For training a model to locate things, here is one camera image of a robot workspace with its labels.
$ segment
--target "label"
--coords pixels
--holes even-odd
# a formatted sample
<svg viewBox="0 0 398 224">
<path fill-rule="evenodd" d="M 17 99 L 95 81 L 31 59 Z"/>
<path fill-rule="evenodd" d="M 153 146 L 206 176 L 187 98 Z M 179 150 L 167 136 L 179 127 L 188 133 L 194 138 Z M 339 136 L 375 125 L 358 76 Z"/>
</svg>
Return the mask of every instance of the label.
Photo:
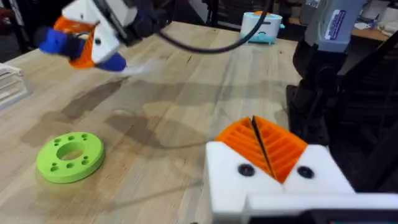
<svg viewBox="0 0 398 224">
<path fill-rule="evenodd" d="M 325 39 L 326 40 L 335 40 L 337 38 L 338 32 L 340 30 L 341 24 L 343 23 L 343 19 L 346 15 L 346 11 L 336 9 L 333 11 L 331 15 L 331 20 L 328 25 L 328 29 L 326 30 Z"/>
</svg>

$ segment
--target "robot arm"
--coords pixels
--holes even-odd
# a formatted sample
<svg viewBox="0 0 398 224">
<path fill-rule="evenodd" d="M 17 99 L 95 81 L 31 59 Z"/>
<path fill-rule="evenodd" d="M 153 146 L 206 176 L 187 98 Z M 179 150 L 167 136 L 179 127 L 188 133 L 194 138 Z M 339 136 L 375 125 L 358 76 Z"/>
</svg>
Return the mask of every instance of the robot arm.
<svg viewBox="0 0 398 224">
<path fill-rule="evenodd" d="M 151 1 L 76 0 L 62 11 L 53 29 L 37 34 L 39 48 L 70 59 L 75 68 L 121 71 L 126 61 L 117 51 L 165 27 L 165 12 Z M 86 40 L 76 37 L 87 33 Z"/>
</svg>

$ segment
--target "blue object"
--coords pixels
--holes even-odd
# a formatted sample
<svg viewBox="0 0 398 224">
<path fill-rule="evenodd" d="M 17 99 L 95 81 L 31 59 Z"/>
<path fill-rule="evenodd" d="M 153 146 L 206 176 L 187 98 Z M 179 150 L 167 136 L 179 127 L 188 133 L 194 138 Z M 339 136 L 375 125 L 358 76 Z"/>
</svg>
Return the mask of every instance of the blue object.
<svg viewBox="0 0 398 224">
<path fill-rule="evenodd" d="M 85 46 L 83 39 L 50 28 L 42 31 L 44 33 L 39 43 L 41 51 L 47 54 L 66 56 L 70 60 L 80 57 Z M 106 71 L 121 72 L 126 68 L 126 60 L 119 53 L 115 53 L 108 60 L 95 65 L 95 67 Z"/>
<path fill-rule="evenodd" d="M 48 54 L 59 54 L 67 42 L 68 35 L 50 28 L 41 31 L 44 32 L 44 37 L 40 41 L 39 49 Z"/>
</svg>

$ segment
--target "hole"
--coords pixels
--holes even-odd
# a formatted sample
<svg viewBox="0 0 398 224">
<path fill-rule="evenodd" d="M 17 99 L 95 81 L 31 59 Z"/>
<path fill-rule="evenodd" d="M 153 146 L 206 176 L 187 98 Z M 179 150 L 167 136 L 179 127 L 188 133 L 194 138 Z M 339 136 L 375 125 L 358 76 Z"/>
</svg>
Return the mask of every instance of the hole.
<svg viewBox="0 0 398 224">
<path fill-rule="evenodd" d="M 96 45 L 101 45 L 101 39 L 100 38 L 96 38 L 94 40 L 94 42 L 95 42 Z"/>
<path fill-rule="evenodd" d="M 50 169 L 51 172 L 54 172 L 56 170 L 58 170 L 58 167 L 51 167 L 51 169 Z"/>
<path fill-rule="evenodd" d="M 245 177 L 251 177 L 254 175 L 254 168 L 250 164 L 241 164 L 238 167 L 238 172 Z"/>
<path fill-rule="evenodd" d="M 302 176 L 306 179 L 312 179 L 315 176 L 315 174 L 311 170 L 311 168 L 309 168 L 307 166 L 300 166 L 299 168 L 297 168 L 297 172 L 298 172 L 298 174 L 300 174 L 300 176 Z"/>
<path fill-rule="evenodd" d="M 81 142 L 68 142 L 57 151 L 57 157 L 61 160 L 72 160 L 83 154 L 85 145 Z"/>
</svg>

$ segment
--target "orange slotted part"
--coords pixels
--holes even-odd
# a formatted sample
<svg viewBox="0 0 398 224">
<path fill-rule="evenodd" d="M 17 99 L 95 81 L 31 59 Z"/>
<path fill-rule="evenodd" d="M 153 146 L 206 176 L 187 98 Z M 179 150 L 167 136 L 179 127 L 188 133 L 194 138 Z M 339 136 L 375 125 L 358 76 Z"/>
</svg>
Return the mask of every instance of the orange slotted part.
<svg viewBox="0 0 398 224">
<path fill-rule="evenodd" d="M 274 177 L 283 183 L 307 147 L 307 143 L 272 122 L 257 116 L 253 119 Z"/>
<path fill-rule="evenodd" d="M 90 32 L 89 37 L 86 39 L 83 51 L 80 57 L 69 61 L 69 64 L 73 68 L 91 68 L 95 66 L 94 61 L 91 59 L 91 53 L 93 50 L 93 40 L 94 40 L 94 28 L 95 25 L 84 24 L 81 22 L 75 22 L 64 18 L 63 16 L 55 22 L 54 29 L 65 33 L 81 33 Z"/>
<path fill-rule="evenodd" d="M 251 124 L 250 118 L 243 118 L 217 136 L 215 141 L 221 141 L 234 149 L 241 156 L 253 163 L 265 173 L 273 177 L 269 164 L 259 144 L 256 132 Z"/>
<path fill-rule="evenodd" d="M 94 29 L 94 25 L 85 24 L 82 22 L 71 21 L 63 16 L 59 17 L 55 22 L 54 29 L 65 33 L 81 33 L 91 31 Z"/>
<path fill-rule="evenodd" d="M 91 53 L 93 50 L 94 32 L 92 31 L 89 38 L 86 39 L 83 51 L 78 59 L 69 61 L 69 64 L 74 68 L 91 68 L 94 67 L 95 63 L 91 59 Z"/>
</svg>

